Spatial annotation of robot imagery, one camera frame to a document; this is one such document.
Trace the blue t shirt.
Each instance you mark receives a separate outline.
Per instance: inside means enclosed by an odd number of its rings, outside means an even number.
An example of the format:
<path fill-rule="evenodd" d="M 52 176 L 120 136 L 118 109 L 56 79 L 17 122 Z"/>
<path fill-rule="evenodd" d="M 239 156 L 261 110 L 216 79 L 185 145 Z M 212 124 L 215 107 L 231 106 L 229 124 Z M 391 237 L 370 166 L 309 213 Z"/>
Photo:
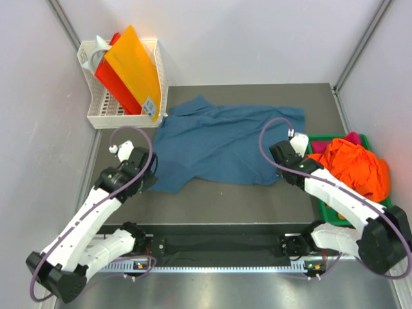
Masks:
<path fill-rule="evenodd" d="M 156 130 L 158 157 L 152 191 L 178 193 L 199 178 L 238 185 L 271 185 L 276 168 L 265 160 L 269 147 L 302 133 L 302 108 L 264 105 L 215 106 L 203 96 L 172 108 Z"/>

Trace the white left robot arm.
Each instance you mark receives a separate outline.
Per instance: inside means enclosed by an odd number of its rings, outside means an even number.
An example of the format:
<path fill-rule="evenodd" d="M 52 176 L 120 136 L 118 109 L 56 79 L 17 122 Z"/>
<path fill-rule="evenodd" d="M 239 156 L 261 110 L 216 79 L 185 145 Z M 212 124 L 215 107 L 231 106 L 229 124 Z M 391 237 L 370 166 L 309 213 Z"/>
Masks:
<path fill-rule="evenodd" d="M 130 141 L 109 150 L 118 158 L 119 166 L 104 169 L 59 236 L 41 252 L 33 251 L 26 258 L 31 283 L 40 284 L 63 303 L 76 299 L 88 281 L 112 262 L 138 256 L 144 259 L 140 268 L 151 269 L 156 263 L 149 256 L 149 239 L 135 223 L 126 222 L 100 243 L 91 244 L 127 199 L 157 181 L 158 158 L 152 150 L 135 147 Z"/>

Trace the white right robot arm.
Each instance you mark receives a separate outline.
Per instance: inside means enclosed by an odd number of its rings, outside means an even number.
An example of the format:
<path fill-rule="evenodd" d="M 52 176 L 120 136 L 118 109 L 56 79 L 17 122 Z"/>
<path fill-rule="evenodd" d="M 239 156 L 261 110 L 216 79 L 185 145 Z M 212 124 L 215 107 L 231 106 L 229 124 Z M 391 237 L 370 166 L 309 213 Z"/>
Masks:
<path fill-rule="evenodd" d="M 311 223 L 301 233 L 302 250 L 314 255 L 330 249 L 353 256 L 372 272 L 387 276 L 403 259 L 405 278 L 411 272 L 411 231 L 406 213 L 375 203 L 337 180 L 319 162 L 298 153 L 292 141 L 284 140 L 269 149 L 281 177 L 305 193 L 325 202 L 350 222 L 339 227 L 323 221 Z"/>

